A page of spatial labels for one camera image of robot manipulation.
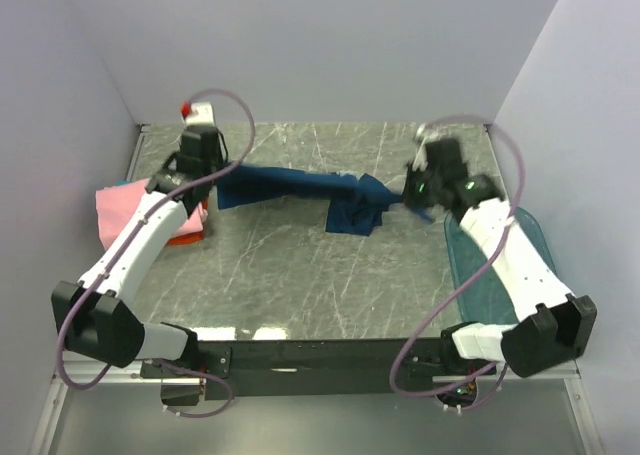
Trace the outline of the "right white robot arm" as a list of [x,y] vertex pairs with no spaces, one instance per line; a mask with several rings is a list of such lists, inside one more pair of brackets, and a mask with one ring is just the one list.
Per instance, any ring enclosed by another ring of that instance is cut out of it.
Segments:
[[521,378],[580,358],[597,308],[575,296],[544,262],[503,191],[486,174],[470,174],[458,139],[421,135],[407,165],[403,198],[410,208],[440,206],[486,256],[516,315],[511,325],[474,322],[443,335],[439,362],[460,374],[474,359],[501,362]]

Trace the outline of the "blue t shirt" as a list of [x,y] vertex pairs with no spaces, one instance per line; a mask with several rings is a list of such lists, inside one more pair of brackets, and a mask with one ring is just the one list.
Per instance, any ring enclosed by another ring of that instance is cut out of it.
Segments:
[[369,236],[382,225],[382,215],[403,201],[377,178],[363,174],[321,173],[241,165],[217,183],[220,210],[285,196],[329,202],[325,230]]

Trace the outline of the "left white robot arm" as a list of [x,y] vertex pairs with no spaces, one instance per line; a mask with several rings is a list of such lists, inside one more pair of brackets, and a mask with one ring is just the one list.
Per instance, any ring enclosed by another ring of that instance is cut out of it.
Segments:
[[75,282],[61,281],[52,296],[59,350],[109,366],[164,359],[176,376],[200,367],[194,331],[168,323],[143,323],[132,303],[151,265],[178,229],[197,212],[214,186],[209,175],[226,167],[219,129],[193,125],[177,151],[149,180],[138,207],[101,259]]

